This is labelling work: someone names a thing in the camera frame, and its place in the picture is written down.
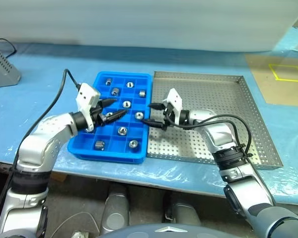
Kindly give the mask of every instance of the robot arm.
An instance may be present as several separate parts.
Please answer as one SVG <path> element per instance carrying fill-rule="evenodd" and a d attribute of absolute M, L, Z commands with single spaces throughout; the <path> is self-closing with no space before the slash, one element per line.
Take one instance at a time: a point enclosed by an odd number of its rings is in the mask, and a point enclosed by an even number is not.
<path fill-rule="evenodd" d="M 182 99 L 175 89 L 169 91 L 162 104 L 153 103 L 149 107 L 163 110 L 164 123 L 150 119 L 143 122 L 164 130 L 170 125 L 192 129 L 192 126 L 216 115 L 211 110 L 183 110 Z M 201 134 L 220 169 L 222 180 L 227 183 L 224 193 L 233 210 L 247 220 L 257 236 L 298 238 L 298 216 L 275 206 L 270 192 L 242 146 L 237 144 L 230 127 L 226 123 L 216 123 L 194 129 Z"/>
<path fill-rule="evenodd" d="M 24 139 L 0 216 L 0 237 L 44 237 L 47 222 L 45 200 L 48 181 L 61 147 L 78 131 L 93 131 L 121 118 L 127 111 L 110 116 L 102 109 L 115 99 L 99 100 L 100 93 L 82 83 L 76 98 L 78 112 L 42 120 L 37 129 Z"/>

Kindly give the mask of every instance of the metal nut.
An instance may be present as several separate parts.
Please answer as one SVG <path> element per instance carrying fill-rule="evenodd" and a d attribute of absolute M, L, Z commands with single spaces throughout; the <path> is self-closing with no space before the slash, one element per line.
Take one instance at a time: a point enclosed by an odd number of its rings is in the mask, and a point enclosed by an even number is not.
<path fill-rule="evenodd" d="M 144 98 L 146 96 L 146 91 L 145 90 L 140 90 L 139 91 L 139 97 Z"/>
<path fill-rule="evenodd" d="M 111 78 L 106 78 L 106 82 L 105 82 L 105 84 L 106 84 L 107 86 L 110 86 L 110 85 L 111 85 L 111 81 L 112 81 Z"/>
<path fill-rule="evenodd" d="M 129 147 L 130 147 L 131 149 L 135 149 L 137 146 L 138 146 L 138 141 L 136 141 L 136 140 L 131 140 L 131 141 L 129 142 Z"/>
<path fill-rule="evenodd" d="M 113 90 L 111 91 L 111 95 L 118 96 L 119 95 L 119 88 L 113 88 Z"/>
<path fill-rule="evenodd" d="M 102 140 L 97 140 L 95 143 L 95 150 L 104 150 L 105 149 L 105 142 Z"/>
<path fill-rule="evenodd" d="M 128 82 L 127 83 L 127 88 L 133 88 L 134 87 L 134 83 L 133 82 Z"/>
<path fill-rule="evenodd" d="M 144 114 L 142 112 L 136 112 L 135 118 L 137 120 L 142 120 L 144 118 Z"/>
<path fill-rule="evenodd" d="M 121 127 L 118 129 L 118 134 L 119 134 L 119 135 L 127 135 L 127 128 L 125 128 L 124 126 L 121 126 Z"/>
<path fill-rule="evenodd" d="M 124 108 L 129 108 L 129 107 L 131 107 L 131 102 L 130 102 L 130 101 L 124 101 L 124 102 L 123 102 L 123 107 L 124 107 Z"/>

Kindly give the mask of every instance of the cardboard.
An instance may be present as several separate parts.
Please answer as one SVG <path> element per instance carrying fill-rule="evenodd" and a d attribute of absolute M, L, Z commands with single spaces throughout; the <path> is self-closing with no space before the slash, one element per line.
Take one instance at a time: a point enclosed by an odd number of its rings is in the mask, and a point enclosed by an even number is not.
<path fill-rule="evenodd" d="M 246 54 L 266 103 L 298 106 L 298 59 Z"/>

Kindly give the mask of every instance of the silver metal tray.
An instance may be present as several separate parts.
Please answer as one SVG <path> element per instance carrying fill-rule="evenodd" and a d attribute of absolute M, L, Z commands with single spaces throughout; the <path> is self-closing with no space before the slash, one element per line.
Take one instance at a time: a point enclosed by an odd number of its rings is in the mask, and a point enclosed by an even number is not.
<path fill-rule="evenodd" d="M 217 114 L 234 114 L 247 121 L 252 132 L 249 152 L 260 169 L 276 169 L 283 163 L 243 76 L 159 72 L 154 73 L 152 102 L 161 102 L 175 88 L 183 100 L 183 109 L 211 109 Z M 151 119 L 162 121 L 161 111 L 151 110 Z M 241 143 L 247 142 L 243 124 L 236 123 Z M 148 157 L 195 163 L 215 164 L 200 134 L 193 130 L 150 128 Z"/>

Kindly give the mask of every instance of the blue plastic tray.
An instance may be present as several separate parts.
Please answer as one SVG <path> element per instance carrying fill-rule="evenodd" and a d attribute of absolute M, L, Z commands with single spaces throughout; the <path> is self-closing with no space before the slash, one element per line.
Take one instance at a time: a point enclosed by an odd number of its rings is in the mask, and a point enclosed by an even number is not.
<path fill-rule="evenodd" d="M 105 85 L 107 78 L 112 79 L 110 86 Z M 133 82 L 134 87 L 128 88 L 127 82 Z M 131 107 L 127 109 L 126 115 L 112 124 L 98 127 L 90 133 L 80 131 L 76 137 L 69 141 L 68 151 L 78 158 L 86 160 L 142 163 L 147 154 L 149 127 L 137 120 L 135 113 L 142 112 L 145 118 L 150 116 L 150 109 L 147 105 L 151 102 L 152 77 L 142 73 L 100 72 L 93 87 L 101 93 L 101 99 L 117 99 L 117 102 L 104 108 L 103 114 L 125 109 L 122 104 L 126 100 L 131 102 Z M 111 95 L 113 88 L 120 90 L 116 97 Z M 141 98 L 139 96 L 140 90 L 146 91 L 146 97 Z M 118 134 L 118 128 L 121 126 L 127 128 L 126 136 Z M 103 151 L 95 150 L 94 146 L 97 140 L 105 142 Z M 129 148 L 131 140 L 138 141 L 139 144 L 136 149 Z"/>

